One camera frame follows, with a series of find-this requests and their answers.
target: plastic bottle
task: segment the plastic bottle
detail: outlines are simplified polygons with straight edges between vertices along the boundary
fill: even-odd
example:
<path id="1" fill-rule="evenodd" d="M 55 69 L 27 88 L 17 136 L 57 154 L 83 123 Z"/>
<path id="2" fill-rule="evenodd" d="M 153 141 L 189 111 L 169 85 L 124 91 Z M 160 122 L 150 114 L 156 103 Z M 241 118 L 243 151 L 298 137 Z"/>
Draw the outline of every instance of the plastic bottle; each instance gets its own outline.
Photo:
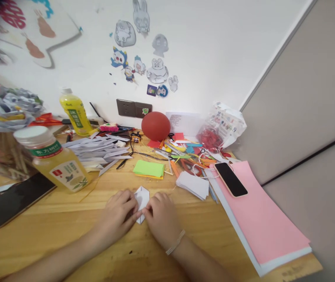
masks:
<path id="1" fill-rule="evenodd" d="M 92 126 L 86 117 L 85 108 L 81 99 L 73 95 L 72 90 L 68 87 L 61 87 L 60 90 L 62 93 L 59 99 L 60 104 L 65 113 L 69 116 L 76 134 L 89 136 Z"/>
<path id="2" fill-rule="evenodd" d="M 47 127 L 26 127 L 13 136 L 31 152 L 34 167 L 55 185 L 77 192 L 89 184 L 88 173 L 74 152 L 63 148 Z"/>

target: green sticky notes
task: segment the green sticky notes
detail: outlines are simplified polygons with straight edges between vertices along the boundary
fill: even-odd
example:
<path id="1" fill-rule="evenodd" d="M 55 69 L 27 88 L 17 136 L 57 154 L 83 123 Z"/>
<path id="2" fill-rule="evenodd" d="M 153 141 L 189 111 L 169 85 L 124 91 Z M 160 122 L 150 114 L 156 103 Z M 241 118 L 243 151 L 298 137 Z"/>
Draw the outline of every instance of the green sticky notes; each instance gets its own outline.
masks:
<path id="1" fill-rule="evenodd" d="M 150 175 L 155 177 L 163 176 L 165 166 L 159 163 L 150 163 L 143 160 L 138 160 L 133 172 L 136 174 Z"/>

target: black phone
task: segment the black phone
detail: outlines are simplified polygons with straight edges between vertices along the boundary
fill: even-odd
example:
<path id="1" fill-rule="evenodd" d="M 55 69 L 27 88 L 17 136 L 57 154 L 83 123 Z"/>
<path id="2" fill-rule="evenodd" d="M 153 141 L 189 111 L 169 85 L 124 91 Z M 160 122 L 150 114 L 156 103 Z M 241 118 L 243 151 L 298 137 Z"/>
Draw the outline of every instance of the black phone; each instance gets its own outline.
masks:
<path id="1" fill-rule="evenodd" d="M 225 186 L 234 197 L 240 197 L 248 194 L 247 189 L 243 186 L 242 182 L 240 182 L 227 163 L 218 163 L 215 164 L 214 167 L 222 181 L 225 183 Z"/>
<path id="2" fill-rule="evenodd" d="M 55 184 L 37 173 L 0 195 L 0 227 L 22 213 L 55 188 Z"/>

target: hand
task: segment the hand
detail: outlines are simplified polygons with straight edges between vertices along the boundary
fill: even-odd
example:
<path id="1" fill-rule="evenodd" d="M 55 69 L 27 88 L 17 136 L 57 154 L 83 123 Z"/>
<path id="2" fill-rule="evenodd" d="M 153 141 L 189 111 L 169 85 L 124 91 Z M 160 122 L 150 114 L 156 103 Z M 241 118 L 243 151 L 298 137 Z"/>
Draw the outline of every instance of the hand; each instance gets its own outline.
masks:
<path id="1" fill-rule="evenodd" d="M 98 253 L 109 248 L 131 229 L 142 214 L 137 210 L 137 200 L 129 190 L 119 191 L 109 199 L 99 221 L 88 232 Z"/>
<path id="2" fill-rule="evenodd" d="M 179 225 L 175 205 L 168 195 L 157 192 L 142 212 L 150 231 L 164 250 L 173 247 L 182 228 Z"/>

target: bottle cap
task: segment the bottle cap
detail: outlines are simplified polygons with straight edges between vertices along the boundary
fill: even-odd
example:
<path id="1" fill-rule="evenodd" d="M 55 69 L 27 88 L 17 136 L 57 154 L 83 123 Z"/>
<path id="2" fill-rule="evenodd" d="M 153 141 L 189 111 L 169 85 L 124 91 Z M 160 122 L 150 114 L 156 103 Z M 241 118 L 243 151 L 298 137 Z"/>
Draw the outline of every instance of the bottle cap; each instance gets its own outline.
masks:
<path id="1" fill-rule="evenodd" d="M 73 93 L 71 88 L 65 87 L 65 86 L 60 87 L 60 92 L 63 93 L 63 94 L 72 94 Z"/>
<path id="2" fill-rule="evenodd" d="M 49 142 L 55 138 L 47 127 L 25 127 L 13 133 L 15 139 L 25 146 L 37 146 Z"/>

